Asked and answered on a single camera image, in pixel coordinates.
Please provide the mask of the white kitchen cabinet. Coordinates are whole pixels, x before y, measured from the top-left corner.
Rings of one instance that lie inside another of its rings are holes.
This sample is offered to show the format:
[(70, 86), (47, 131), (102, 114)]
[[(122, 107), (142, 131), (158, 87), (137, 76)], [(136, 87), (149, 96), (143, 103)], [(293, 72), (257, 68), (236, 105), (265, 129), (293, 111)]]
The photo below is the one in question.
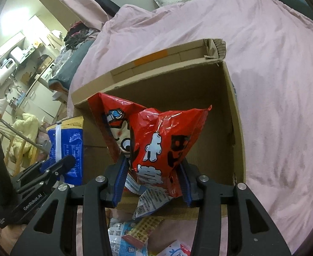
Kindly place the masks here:
[(53, 92), (37, 81), (30, 87), (19, 108), (35, 115), (39, 121), (52, 124), (60, 106), (61, 102), (53, 100)]

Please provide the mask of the yellow plush blanket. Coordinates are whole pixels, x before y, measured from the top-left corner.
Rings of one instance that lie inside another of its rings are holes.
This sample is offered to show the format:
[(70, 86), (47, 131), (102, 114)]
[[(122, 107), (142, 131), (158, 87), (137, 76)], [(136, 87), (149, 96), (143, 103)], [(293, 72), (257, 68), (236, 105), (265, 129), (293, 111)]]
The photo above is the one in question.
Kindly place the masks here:
[[(22, 119), (16, 120), (12, 128), (20, 132), (22, 135), (27, 137), (29, 140), (31, 140), (33, 143), (35, 143), (35, 140), (37, 138), (38, 129), (39, 129), (39, 120), (38, 118), (30, 113), (23, 113)], [(12, 146), (11, 146), (11, 153), (18, 158), (19, 152), (23, 143), (23, 139), (20, 137), (16, 137), (13, 140)]]

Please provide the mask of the white rice cake packet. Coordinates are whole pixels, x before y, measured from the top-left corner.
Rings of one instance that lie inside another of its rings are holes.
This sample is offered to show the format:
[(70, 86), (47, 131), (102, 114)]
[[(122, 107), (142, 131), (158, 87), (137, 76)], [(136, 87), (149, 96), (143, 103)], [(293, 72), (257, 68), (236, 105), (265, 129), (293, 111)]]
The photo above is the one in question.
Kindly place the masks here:
[(163, 249), (157, 256), (190, 256), (191, 248), (182, 241), (176, 240)]

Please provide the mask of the blue white chip bag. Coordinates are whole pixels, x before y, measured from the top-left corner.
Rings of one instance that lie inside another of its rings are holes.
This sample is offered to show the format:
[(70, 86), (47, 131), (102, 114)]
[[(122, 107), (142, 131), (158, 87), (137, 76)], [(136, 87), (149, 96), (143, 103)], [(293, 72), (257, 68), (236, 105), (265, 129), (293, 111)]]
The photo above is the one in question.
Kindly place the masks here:
[(155, 188), (147, 188), (138, 184), (129, 173), (127, 174), (125, 187), (139, 197), (133, 214), (134, 220), (153, 214), (173, 199), (163, 191), (158, 191)]

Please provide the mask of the brown cardboard box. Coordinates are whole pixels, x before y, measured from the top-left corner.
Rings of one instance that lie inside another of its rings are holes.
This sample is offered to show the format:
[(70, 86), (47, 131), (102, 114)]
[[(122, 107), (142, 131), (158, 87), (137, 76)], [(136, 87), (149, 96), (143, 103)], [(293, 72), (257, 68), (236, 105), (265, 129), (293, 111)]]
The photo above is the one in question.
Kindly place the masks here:
[(118, 191), (113, 207), (135, 218), (194, 220), (199, 175), (232, 186), (245, 180), (238, 105), (221, 39), (161, 50), (114, 69), (72, 95), (85, 118), (87, 162), (99, 170), (121, 158), (147, 190)]

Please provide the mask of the white water heater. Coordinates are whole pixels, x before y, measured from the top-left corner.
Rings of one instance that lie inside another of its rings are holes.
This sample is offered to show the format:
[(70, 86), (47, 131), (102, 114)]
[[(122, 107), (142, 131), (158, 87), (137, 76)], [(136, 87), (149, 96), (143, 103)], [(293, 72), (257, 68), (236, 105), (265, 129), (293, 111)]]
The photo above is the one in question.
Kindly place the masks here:
[(16, 70), (16, 62), (14, 59), (9, 58), (0, 67), (0, 87), (10, 77), (10, 75)]

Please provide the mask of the pile of clothes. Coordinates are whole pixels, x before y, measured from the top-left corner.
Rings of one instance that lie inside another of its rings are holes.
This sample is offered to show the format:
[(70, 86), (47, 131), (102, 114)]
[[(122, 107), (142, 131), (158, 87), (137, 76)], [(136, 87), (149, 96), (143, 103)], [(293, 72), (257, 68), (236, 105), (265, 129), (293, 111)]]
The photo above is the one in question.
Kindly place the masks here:
[(54, 61), (52, 77), (48, 80), (50, 90), (69, 93), (73, 77), (99, 32), (81, 21), (68, 30), (60, 54)]

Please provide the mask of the pink bed duvet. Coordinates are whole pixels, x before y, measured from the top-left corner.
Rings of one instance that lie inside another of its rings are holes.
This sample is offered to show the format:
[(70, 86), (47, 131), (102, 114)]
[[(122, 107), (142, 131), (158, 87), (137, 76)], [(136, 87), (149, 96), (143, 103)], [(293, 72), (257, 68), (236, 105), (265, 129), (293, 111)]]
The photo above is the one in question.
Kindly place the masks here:
[(106, 13), (60, 0), (100, 32), (69, 97), (101, 75), (187, 42), (221, 38), (237, 92), (246, 179), (294, 255), (313, 255), (313, 21), (279, 0), (191, 0)]

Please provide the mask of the red cartoon snack bag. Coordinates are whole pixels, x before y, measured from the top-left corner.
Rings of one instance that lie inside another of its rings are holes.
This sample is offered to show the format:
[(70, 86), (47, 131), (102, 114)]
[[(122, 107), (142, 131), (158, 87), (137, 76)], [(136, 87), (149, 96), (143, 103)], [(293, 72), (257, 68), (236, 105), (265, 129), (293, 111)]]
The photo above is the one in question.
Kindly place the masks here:
[(88, 105), (114, 160), (126, 156), (139, 184), (181, 196), (175, 168), (198, 140), (209, 108), (161, 112), (105, 93)]

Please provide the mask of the dark blue snack packet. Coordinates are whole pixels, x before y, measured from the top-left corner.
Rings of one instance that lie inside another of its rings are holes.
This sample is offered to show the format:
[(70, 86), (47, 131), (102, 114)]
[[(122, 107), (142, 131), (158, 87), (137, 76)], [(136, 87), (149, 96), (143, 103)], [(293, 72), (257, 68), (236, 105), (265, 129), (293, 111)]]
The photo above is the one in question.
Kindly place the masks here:
[(75, 165), (65, 174), (64, 182), (80, 186), (83, 182), (83, 117), (73, 117), (47, 128), (51, 143), (49, 158), (42, 164), (40, 171), (45, 172), (58, 160), (66, 156), (75, 158)]

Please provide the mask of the silver blue snack bag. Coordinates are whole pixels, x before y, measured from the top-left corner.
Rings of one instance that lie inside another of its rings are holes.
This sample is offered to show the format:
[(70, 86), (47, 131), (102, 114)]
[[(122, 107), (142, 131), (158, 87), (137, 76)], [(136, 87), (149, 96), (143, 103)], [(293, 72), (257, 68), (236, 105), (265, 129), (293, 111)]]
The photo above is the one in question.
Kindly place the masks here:
[(147, 246), (137, 249), (123, 239), (132, 228), (136, 226), (135, 221), (121, 222), (112, 218), (109, 223), (108, 235), (113, 256), (148, 256)]

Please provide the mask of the wooden drying rack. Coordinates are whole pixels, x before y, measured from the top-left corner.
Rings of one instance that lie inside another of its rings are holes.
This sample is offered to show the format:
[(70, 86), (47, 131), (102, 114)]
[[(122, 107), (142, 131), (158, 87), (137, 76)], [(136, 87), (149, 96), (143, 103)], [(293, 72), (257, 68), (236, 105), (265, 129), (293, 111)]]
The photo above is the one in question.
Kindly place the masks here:
[[(11, 176), (16, 176), (24, 169), (35, 164), (37, 160), (47, 158), (49, 148), (46, 147), (45, 143), (38, 142), (39, 129), (35, 143), (33, 143), (20, 132), (13, 129), (12, 125), (13, 124), (6, 122), (0, 114), (0, 142), (4, 150), (5, 166)], [(11, 153), (11, 146), (16, 137), (20, 137), (24, 140), (18, 158)]]

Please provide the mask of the yellow orange chip bag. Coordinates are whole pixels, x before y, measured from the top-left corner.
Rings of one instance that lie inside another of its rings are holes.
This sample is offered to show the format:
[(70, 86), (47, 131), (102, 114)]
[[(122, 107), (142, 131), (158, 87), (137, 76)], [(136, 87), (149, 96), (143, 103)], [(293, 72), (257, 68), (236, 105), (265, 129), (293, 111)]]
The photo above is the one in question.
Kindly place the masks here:
[(143, 217), (124, 236), (124, 241), (137, 249), (147, 246), (148, 238), (164, 219), (156, 216)]

